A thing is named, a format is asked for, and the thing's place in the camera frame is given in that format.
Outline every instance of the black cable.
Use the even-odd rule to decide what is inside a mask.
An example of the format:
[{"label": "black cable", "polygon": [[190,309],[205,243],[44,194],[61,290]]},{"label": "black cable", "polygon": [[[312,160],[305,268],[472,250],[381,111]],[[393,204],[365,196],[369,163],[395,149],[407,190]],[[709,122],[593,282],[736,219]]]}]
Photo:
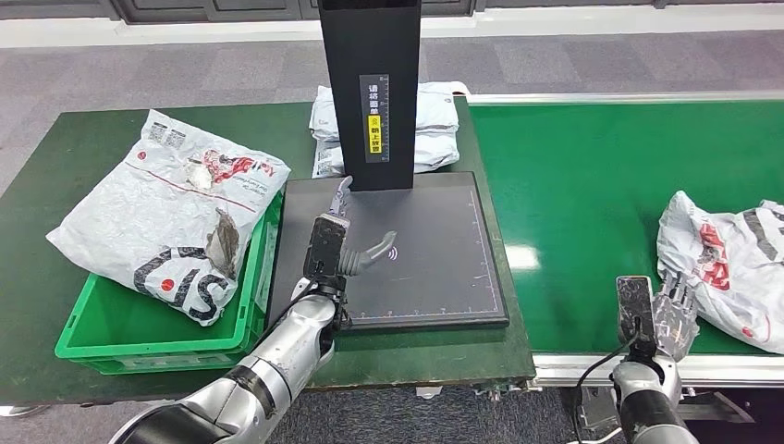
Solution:
[{"label": "black cable", "polygon": [[580,376],[580,379],[577,380],[577,385],[574,386],[575,393],[571,403],[571,424],[574,427],[574,434],[577,436],[578,443],[582,444],[582,438],[580,438],[580,425],[578,424],[578,420],[577,420],[578,418],[577,407],[580,404],[582,404],[582,383],[585,381],[585,378],[591,374],[591,372],[593,372],[596,368],[598,368],[602,364],[607,363],[612,358],[618,356],[621,352],[624,351],[624,349],[630,347],[634,343],[634,341],[637,340],[639,337],[640,337],[640,329],[639,327],[637,327],[635,328],[634,334],[631,336],[629,340],[623,343],[620,347],[616,348],[609,355],[605,356],[604,358],[600,359],[599,361],[597,361],[596,363],[588,367],[588,369],[585,370],[582,376]]},{"label": "black cable", "polygon": [[254,349],[258,347],[259,344],[261,344],[262,341],[265,340],[270,335],[270,333],[272,333],[272,330],[274,330],[275,327],[277,327],[277,324],[280,322],[281,319],[283,319],[283,316],[285,316],[286,313],[288,313],[288,310],[291,310],[291,307],[293,307],[295,303],[299,302],[302,298],[308,295],[308,291],[312,290],[312,285],[313,285],[313,280],[311,279],[308,281],[308,285],[306,285],[305,288],[302,289],[302,291],[300,291],[299,294],[297,294],[297,296],[294,296],[294,298],[291,299],[291,302],[289,302],[286,305],[286,308],[284,308],[283,311],[280,312],[280,314],[275,318],[275,321],[271,322],[267,326],[267,328],[264,329],[262,335],[256,340],[256,343],[253,344]]}]

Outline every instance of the red logo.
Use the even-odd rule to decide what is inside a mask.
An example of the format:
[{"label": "red logo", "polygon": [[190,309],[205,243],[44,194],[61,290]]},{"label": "red logo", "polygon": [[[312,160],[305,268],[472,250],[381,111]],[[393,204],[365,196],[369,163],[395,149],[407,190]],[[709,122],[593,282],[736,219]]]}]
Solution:
[{"label": "red logo", "polygon": [[716,227],[703,224],[700,227],[703,253],[697,259],[698,268],[694,273],[704,282],[719,290],[729,290],[729,264],[724,242],[718,237]]},{"label": "red logo", "polygon": [[261,168],[267,175],[273,175],[273,169],[265,163],[255,165],[249,157],[227,157],[215,150],[204,153],[204,165],[213,176],[213,182],[220,183],[238,173],[247,173],[251,168]]}]

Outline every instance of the black vertical stand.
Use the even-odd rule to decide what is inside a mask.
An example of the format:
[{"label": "black vertical stand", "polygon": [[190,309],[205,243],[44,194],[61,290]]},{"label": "black vertical stand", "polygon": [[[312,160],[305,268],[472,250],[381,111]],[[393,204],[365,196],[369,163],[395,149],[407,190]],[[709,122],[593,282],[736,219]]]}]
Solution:
[{"label": "black vertical stand", "polygon": [[422,0],[318,4],[351,189],[411,188]]}]

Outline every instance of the crumpled plastic bag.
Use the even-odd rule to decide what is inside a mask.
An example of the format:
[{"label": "crumpled plastic bag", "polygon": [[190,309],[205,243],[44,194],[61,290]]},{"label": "crumpled plastic bag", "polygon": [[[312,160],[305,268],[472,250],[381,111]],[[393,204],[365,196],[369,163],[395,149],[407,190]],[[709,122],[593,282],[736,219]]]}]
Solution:
[{"label": "crumpled plastic bag", "polygon": [[710,214],[678,191],[659,220],[656,249],[659,274],[683,274],[702,318],[784,353],[784,206]]},{"label": "crumpled plastic bag", "polygon": [[209,326],[234,295],[253,228],[289,171],[151,110],[125,159],[46,239],[74,264]]}]

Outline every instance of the white cable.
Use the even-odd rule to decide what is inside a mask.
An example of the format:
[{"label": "white cable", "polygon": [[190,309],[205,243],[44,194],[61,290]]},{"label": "white cable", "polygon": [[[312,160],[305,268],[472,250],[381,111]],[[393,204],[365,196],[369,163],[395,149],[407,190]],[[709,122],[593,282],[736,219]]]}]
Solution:
[{"label": "white cable", "polygon": [[[607,436],[604,437],[604,438],[597,439],[596,441],[586,441],[586,440],[584,440],[582,442],[582,444],[602,444],[603,442],[608,442],[612,437],[614,437],[618,433],[620,433],[620,427],[616,428],[615,430],[613,430],[612,432],[607,434]],[[578,444],[578,442],[577,441],[572,441],[569,444]]]}]

